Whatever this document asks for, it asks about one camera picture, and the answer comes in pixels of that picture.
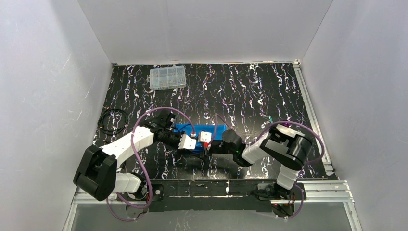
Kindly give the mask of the blue cloth napkin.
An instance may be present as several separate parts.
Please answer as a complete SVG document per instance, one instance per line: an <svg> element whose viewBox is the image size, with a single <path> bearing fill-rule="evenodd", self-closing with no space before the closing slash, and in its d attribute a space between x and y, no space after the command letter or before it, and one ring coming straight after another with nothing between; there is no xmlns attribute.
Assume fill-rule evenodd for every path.
<svg viewBox="0 0 408 231"><path fill-rule="evenodd" d="M226 125L217 125L217 128L215 128L214 125L195 125L195 131L196 131L196 139L198 140L198 137L201 132L207 132L213 135L215 131L215 136L214 140L211 143L211 146L216 143L216 141L222 141L222 133L226 131L228 128ZM191 134L192 133L192 126L190 124L176 124L175 125L175 132L184 132L185 134ZM192 150L193 153L199 153L204 150L202 143L200 141L197 141L195 149Z"/></svg>

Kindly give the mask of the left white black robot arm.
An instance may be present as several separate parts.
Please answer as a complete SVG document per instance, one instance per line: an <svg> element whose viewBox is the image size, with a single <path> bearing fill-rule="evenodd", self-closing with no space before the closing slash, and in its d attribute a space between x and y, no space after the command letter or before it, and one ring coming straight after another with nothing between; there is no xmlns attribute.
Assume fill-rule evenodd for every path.
<svg viewBox="0 0 408 231"><path fill-rule="evenodd" d="M160 111L160 114L148 119L142 115L124 137L102 147L89 146L84 151L73 183L98 201L113 193L140 193L146 186L145 196L149 204L153 198L153 186L139 150L157 142L179 150L193 150L196 145L196 140L191 137L195 130L174 132L176 109L159 107L153 111ZM139 162L143 177L121 171L121 166L131 157Z"/></svg>

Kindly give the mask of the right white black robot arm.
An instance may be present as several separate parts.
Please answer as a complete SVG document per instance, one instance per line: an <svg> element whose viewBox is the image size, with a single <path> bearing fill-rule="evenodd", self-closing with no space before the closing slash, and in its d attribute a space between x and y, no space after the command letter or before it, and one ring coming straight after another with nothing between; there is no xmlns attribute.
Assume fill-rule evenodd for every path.
<svg viewBox="0 0 408 231"><path fill-rule="evenodd" d="M209 153L230 154L241 167L271 157L281 164L276 180L278 189L291 190L312 147L312 141L305 134L277 124L253 144L245 144L235 131L228 129L222 133L221 140L209 144Z"/></svg>

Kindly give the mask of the clear plastic compartment box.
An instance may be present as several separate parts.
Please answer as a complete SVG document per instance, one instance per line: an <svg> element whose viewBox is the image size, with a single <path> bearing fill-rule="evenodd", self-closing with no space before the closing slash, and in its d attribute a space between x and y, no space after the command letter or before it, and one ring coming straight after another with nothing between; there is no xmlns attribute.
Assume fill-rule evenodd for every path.
<svg viewBox="0 0 408 231"><path fill-rule="evenodd" d="M184 66L154 68L149 74L150 89L153 91L184 88L186 73Z"/></svg>

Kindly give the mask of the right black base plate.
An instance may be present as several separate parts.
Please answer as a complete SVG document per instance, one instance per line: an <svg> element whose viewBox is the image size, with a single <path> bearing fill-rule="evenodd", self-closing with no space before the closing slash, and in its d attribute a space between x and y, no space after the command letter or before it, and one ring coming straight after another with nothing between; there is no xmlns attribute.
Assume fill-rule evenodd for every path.
<svg viewBox="0 0 408 231"><path fill-rule="evenodd" d="M298 200L306 199L306 190L303 184L294 184L291 189L283 188L277 183L260 183L257 184L253 190L255 196L260 200Z"/></svg>

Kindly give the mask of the right aluminium rail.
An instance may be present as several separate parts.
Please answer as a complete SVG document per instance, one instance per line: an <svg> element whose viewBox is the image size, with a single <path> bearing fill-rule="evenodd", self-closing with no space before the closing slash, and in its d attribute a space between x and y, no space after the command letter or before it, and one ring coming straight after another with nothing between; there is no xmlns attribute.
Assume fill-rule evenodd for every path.
<svg viewBox="0 0 408 231"><path fill-rule="evenodd" d="M325 169L325 173L328 176L331 176L334 174L334 168L332 166L332 161L327 150L324 136L322 134L322 127L319 124L315 93L312 91L313 89L310 88L310 85L306 82L306 79L303 74L301 60L295 59L293 61L293 67L296 75L296 80L299 84L299 88L301 90L301 94L305 102L306 111L311 124L311 128L313 129L314 132L316 132L319 135L324 145L323 149L319 146L319 151L321 152L322 150L324 150L324 156L322 157L321 161Z"/></svg>

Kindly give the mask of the aluminium rail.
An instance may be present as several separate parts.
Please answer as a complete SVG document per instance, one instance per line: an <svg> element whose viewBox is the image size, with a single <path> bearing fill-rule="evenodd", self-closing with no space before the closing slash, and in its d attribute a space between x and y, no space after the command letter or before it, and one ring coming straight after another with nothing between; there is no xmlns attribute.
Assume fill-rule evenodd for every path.
<svg viewBox="0 0 408 231"><path fill-rule="evenodd" d="M273 179L221 179L221 180L152 180L153 201L174 198L246 198L255 196L257 184L276 182ZM306 199L299 203L353 202L348 183L341 180L299 181L306 190Z"/></svg>
<svg viewBox="0 0 408 231"><path fill-rule="evenodd" d="M296 80L299 84L299 88L301 90L301 94L305 102L306 111L311 124L311 128L313 129L314 132L316 132L319 135L324 145L323 149L319 146L319 151L321 152L322 150L324 150L324 156L322 157L321 161L325 169L325 173L328 176L331 176L334 174L334 168L332 166L332 161L327 150L324 136L322 134L322 127L319 124L315 93L312 91L313 89L310 88L310 85L306 82L306 79L303 74L301 60L295 59L293 61L293 67L296 75Z"/></svg>

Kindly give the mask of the front aluminium rail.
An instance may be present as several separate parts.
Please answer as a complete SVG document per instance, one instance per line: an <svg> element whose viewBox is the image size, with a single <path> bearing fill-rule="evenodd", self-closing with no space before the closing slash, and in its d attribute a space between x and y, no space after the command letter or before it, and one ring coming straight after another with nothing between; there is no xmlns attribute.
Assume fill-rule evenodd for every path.
<svg viewBox="0 0 408 231"><path fill-rule="evenodd" d="M273 179L221 179L221 180L152 180L153 201L174 198L246 198L255 196L257 184L276 182ZM353 202L348 183L341 180L299 181L306 190L306 199L299 203Z"/></svg>

